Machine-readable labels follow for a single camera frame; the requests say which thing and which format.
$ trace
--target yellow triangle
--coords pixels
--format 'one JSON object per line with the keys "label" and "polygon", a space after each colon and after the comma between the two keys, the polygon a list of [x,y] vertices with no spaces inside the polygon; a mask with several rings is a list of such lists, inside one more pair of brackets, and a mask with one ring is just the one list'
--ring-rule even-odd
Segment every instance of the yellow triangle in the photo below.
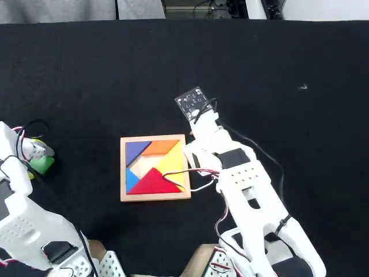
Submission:
{"label": "yellow triangle", "polygon": [[[180,141],[174,145],[174,147],[163,157],[163,159],[158,163],[157,166],[155,166],[155,168],[158,169],[162,174],[165,174],[169,171],[183,170],[183,153]],[[167,175],[166,179],[182,186],[185,185],[185,176],[183,173]]]}

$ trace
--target wooden frame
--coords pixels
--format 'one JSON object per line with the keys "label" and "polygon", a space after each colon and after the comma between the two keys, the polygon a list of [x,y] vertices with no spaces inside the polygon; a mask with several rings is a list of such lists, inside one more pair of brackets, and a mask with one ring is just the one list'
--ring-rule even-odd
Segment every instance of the wooden frame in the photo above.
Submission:
{"label": "wooden frame", "polygon": [[[189,173],[184,173],[184,192],[178,193],[154,193],[154,194],[127,194],[126,193],[126,143],[135,141],[157,141],[157,140],[179,140],[182,147],[186,146],[186,139],[183,134],[169,134],[162,136],[144,137],[121,137],[121,202],[130,201],[155,201],[155,200],[175,200],[191,198]],[[188,169],[187,159],[182,155],[183,170]]]}

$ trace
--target white wall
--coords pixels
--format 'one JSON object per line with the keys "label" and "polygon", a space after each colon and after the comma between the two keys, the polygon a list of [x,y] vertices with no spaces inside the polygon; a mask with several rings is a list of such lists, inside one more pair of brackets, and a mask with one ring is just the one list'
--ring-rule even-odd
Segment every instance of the white wall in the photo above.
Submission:
{"label": "white wall", "polygon": [[369,0],[286,0],[286,20],[369,20]]}

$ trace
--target red triangle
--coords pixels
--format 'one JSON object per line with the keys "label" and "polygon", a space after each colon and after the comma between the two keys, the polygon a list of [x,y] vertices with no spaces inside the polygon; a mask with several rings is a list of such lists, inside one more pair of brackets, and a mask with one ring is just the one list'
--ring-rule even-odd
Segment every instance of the red triangle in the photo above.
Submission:
{"label": "red triangle", "polygon": [[151,194],[181,192],[172,182],[163,178],[162,174],[155,168],[139,180],[127,194]]}

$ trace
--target circuit board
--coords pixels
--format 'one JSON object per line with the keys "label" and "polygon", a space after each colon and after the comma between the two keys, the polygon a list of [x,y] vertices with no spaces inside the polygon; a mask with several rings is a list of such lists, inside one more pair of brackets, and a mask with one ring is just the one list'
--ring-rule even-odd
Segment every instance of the circuit board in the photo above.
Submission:
{"label": "circuit board", "polygon": [[[194,120],[196,115],[204,107],[208,99],[202,92],[200,87],[195,87],[180,97],[175,99],[182,113],[185,115],[188,121]],[[205,109],[204,113],[211,110],[213,106],[209,104]]]}

